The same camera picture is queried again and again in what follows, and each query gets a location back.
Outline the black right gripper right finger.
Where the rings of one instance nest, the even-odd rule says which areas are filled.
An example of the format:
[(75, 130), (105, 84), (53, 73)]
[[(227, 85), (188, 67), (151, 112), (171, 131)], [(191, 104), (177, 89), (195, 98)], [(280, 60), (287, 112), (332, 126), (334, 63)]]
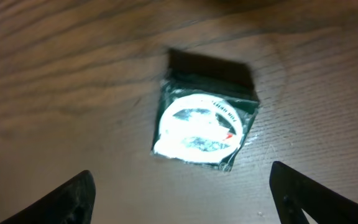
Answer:
[(288, 165), (275, 161), (269, 186), (281, 223), (358, 224), (358, 203), (337, 194)]

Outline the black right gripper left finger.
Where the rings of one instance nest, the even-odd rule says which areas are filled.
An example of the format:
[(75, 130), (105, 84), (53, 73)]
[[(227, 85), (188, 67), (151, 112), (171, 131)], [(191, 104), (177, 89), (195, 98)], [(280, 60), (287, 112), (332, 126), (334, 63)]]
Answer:
[(1, 224), (90, 224), (96, 186), (84, 170)]

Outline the round tape packet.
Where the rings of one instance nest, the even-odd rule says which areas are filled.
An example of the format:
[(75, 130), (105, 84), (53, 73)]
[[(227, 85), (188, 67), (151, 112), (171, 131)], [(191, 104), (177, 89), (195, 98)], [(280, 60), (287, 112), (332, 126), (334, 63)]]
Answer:
[(229, 172), (259, 107), (259, 100), (241, 87), (165, 79), (151, 153)]

